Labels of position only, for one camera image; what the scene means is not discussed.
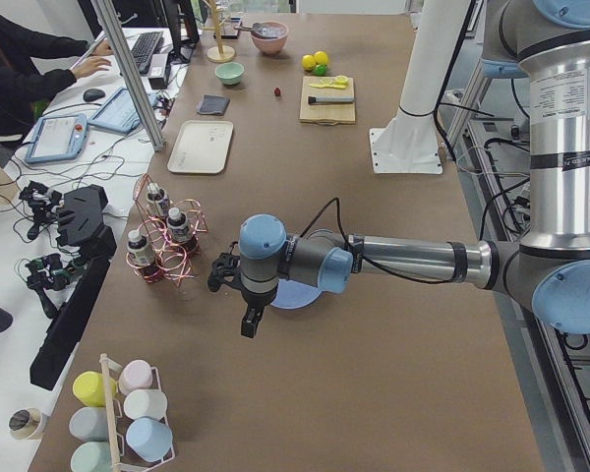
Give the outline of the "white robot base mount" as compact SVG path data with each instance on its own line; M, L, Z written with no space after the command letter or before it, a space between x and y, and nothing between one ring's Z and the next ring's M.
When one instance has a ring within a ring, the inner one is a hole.
M417 28L397 113L370 130L377 174L440 174L434 119L453 53L465 37L473 2L426 1Z

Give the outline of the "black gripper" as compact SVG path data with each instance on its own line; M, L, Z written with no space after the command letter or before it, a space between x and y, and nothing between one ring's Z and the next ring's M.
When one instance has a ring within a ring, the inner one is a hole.
M206 282L209 290L219 290L222 285L226 285L234 290L242 289L239 267L240 256L234 254L237 244L237 241L231 242L228 250L222 252L212 262L210 274ZM241 334L248 338L254 338L258 332L262 318L263 308L248 305L241 321Z

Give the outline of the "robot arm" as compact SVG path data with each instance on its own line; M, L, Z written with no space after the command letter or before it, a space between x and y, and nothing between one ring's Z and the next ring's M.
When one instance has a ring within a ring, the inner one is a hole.
M207 286L247 302L256 334L280 280L339 293L359 272L426 283L468 282L509 295L542 322L590 333L590 1L492 1L482 69L530 81L531 222L517 243L429 243L286 231L269 214L248 218L214 261Z

